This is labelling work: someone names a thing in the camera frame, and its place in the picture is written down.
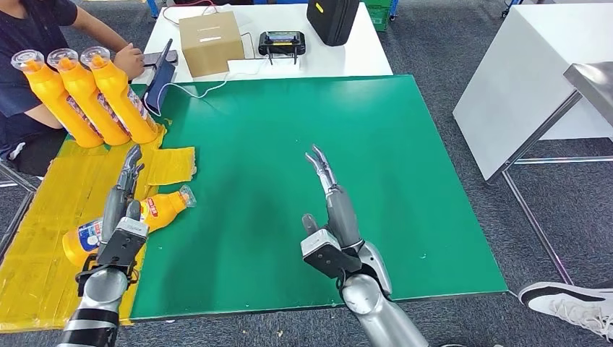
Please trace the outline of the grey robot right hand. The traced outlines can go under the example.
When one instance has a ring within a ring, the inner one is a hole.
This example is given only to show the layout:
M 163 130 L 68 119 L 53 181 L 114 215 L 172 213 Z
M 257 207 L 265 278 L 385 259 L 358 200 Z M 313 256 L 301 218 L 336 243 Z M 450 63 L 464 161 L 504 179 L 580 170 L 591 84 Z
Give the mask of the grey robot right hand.
M 313 145 L 305 158 L 313 165 L 325 193 L 328 221 L 325 228 L 338 240 L 342 249 L 360 244 L 357 217 L 347 191 L 338 183 L 329 161 L 321 149 Z

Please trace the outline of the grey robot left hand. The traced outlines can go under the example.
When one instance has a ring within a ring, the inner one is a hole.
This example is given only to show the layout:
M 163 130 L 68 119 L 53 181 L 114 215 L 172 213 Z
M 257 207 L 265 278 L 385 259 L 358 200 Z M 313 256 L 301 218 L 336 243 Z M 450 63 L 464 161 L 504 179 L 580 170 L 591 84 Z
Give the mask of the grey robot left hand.
M 144 168 L 143 164 L 137 164 L 141 158 L 140 145 L 133 145 L 127 152 L 116 184 L 111 187 L 106 198 L 100 244 L 106 244 L 110 240 L 115 227 L 125 216 L 129 202 L 133 200 L 138 176 Z

